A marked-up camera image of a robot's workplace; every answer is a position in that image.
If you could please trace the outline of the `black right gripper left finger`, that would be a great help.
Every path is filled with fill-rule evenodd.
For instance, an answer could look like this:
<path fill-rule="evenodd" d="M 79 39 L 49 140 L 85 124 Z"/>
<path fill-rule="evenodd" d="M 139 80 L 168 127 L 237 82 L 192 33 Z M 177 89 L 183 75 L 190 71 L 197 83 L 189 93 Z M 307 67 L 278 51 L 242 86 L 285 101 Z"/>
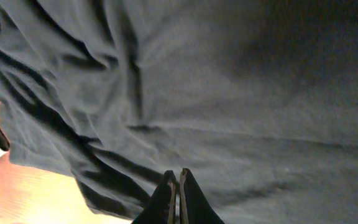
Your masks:
<path fill-rule="evenodd" d="M 148 205 L 132 224 L 175 224 L 177 181 L 172 170 L 164 173 Z"/>

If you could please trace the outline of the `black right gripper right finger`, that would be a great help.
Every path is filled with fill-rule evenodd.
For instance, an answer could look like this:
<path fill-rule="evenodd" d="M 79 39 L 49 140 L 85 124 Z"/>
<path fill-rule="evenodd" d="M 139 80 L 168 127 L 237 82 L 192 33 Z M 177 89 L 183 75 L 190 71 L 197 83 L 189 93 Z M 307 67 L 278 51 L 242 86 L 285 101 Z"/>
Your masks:
<path fill-rule="evenodd" d="M 208 203 L 191 170 L 180 175 L 180 222 L 182 224 L 224 224 Z"/>

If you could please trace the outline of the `black t-shirt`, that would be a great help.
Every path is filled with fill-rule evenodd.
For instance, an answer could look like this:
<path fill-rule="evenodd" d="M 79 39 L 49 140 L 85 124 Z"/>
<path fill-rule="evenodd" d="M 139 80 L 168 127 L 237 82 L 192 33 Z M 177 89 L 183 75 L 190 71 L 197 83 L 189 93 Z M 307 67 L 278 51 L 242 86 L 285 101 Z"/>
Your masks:
<path fill-rule="evenodd" d="M 358 1 L 0 1 L 0 102 L 94 212 L 187 167 L 226 223 L 358 223 Z"/>

